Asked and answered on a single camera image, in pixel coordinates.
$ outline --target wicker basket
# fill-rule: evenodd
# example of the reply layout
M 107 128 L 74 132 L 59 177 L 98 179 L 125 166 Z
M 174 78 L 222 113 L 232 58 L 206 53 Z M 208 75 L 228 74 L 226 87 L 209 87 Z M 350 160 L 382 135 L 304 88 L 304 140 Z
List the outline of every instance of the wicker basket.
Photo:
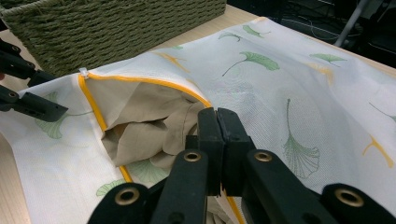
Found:
M 1 18 L 59 77 L 128 59 L 224 13 L 226 0 L 1 0 Z

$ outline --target metal grommet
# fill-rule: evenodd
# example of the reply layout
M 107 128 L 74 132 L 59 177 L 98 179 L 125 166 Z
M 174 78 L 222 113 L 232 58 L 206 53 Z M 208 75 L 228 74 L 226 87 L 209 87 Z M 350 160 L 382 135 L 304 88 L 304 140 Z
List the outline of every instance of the metal grommet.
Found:
M 140 193 L 136 188 L 126 188 L 120 190 L 114 199 L 119 205 L 128 205 L 134 203 L 139 198 Z
M 198 161 L 201 159 L 201 155 L 196 152 L 188 152 L 184 154 L 184 160 L 186 161 Z
M 271 154 L 268 154 L 266 152 L 257 152 L 256 154 L 254 154 L 254 158 L 256 158 L 256 160 L 258 160 L 258 161 L 271 161 L 272 160 Z
M 335 197 L 337 197 L 340 202 L 352 207 L 362 207 L 364 205 L 363 198 L 349 189 L 337 189 L 335 191 Z

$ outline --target black clamp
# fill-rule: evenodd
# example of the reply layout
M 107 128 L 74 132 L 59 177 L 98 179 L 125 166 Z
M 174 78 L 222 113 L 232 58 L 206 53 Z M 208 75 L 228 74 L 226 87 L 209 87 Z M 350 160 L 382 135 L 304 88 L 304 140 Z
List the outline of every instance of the black clamp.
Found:
M 396 219 L 364 192 L 328 185 L 307 189 L 273 152 L 256 149 L 231 110 L 198 114 L 198 136 L 187 138 L 170 175 L 147 189 L 126 183 L 112 189 L 89 223 L 205 223 L 206 196 L 242 197 L 247 223 L 388 223 Z
M 51 74 L 35 70 L 35 65 L 25 61 L 21 49 L 0 39 L 0 73 L 20 79 L 30 78 L 28 87 L 39 85 L 55 79 Z M 0 111 L 14 109 L 36 119 L 53 122 L 62 117 L 67 108 L 26 92 L 20 99 L 19 95 L 6 87 L 0 86 Z

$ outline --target mesh laundry bag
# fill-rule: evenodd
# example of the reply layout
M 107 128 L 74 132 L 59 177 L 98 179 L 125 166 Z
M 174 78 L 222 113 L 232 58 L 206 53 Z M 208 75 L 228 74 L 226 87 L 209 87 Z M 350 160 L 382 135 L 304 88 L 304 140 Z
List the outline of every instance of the mesh laundry bag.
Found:
M 259 18 L 30 88 L 69 110 L 55 123 L 1 113 L 0 131 L 36 223 L 84 222 L 119 183 L 165 178 L 208 106 L 235 111 L 308 188 L 348 184 L 395 216 L 395 86 L 395 74 Z M 238 222 L 224 198 L 210 220 Z

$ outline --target yellow ginkgo leaf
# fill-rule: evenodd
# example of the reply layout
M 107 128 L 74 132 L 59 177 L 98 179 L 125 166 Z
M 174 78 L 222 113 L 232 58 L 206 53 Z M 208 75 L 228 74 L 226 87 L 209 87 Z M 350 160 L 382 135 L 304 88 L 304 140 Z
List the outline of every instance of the yellow ginkgo leaf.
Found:
M 333 81 L 332 69 L 317 63 L 308 63 L 307 65 L 317 70 L 321 74 L 325 75 L 327 77 L 327 81 L 329 85 L 332 85 L 332 81 Z
M 381 145 L 379 145 L 379 143 L 375 140 L 375 138 L 373 138 L 371 135 L 370 135 L 370 137 L 372 139 L 372 142 L 363 150 L 363 156 L 364 156 L 364 154 L 366 154 L 367 149 L 369 149 L 369 147 L 375 147 L 376 149 L 378 149 L 378 151 L 382 154 L 382 156 L 387 161 L 388 167 L 392 168 L 394 165 L 393 159 L 388 155 L 388 153 L 385 151 L 385 149 Z
M 181 70 L 183 70 L 184 72 L 186 72 L 186 73 L 189 73 L 189 72 L 190 72 L 189 70 L 187 70 L 185 67 L 183 67 L 183 66 L 178 62 L 178 60 L 184 60 L 184 59 L 175 58 L 175 57 L 173 57 L 173 56 L 171 56 L 171 55 L 169 55 L 169 54 L 167 54 L 167 53 L 162 53 L 162 52 L 153 52 L 153 53 L 155 53 L 155 54 L 157 54 L 157 55 L 159 55 L 159 56 L 165 58 L 165 59 L 168 60 L 170 63 L 176 65 L 177 67 L 179 67 L 179 68 L 180 68 Z

